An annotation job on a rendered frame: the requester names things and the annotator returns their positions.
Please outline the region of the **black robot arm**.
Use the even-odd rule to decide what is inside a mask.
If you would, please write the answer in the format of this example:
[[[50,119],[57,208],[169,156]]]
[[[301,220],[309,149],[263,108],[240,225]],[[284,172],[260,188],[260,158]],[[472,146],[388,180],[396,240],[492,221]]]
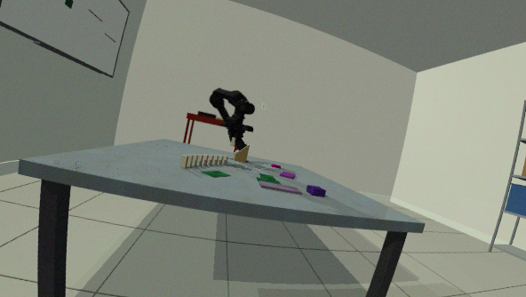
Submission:
[[[239,91],[230,92],[228,90],[218,88],[212,91],[209,101],[210,104],[219,111],[219,113],[222,115],[222,119],[224,122],[227,122],[227,124],[241,124],[241,116],[229,116],[225,108],[224,99],[228,100],[228,103],[235,107],[234,113],[243,115],[252,114],[255,110],[254,105],[249,103]],[[238,151],[247,146],[243,142],[242,137],[243,135],[235,143],[235,145],[238,147]]]

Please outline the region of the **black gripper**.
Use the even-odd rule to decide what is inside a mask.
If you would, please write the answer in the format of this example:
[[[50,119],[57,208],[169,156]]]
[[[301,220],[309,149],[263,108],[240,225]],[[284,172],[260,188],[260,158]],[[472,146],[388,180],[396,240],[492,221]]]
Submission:
[[[241,124],[230,125],[230,124],[227,124],[227,122],[222,121],[220,123],[220,126],[225,126],[229,130],[230,140],[232,140],[232,137],[235,137],[235,142],[237,142],[240,139],[240,137],[243,135],[244,132],[246,131],[253,132],[253,127],[243,124],[243,120],[245,119],[243,114],[239,114],[239,113],[234,113],[234,114],[235,115],[232,114],[232,116],[238,116],[238,115],[241,116]],[[236,130],[235,128],[238,128],[238,130]],[[236,131],[236,136],[235,136],[235,131]]]

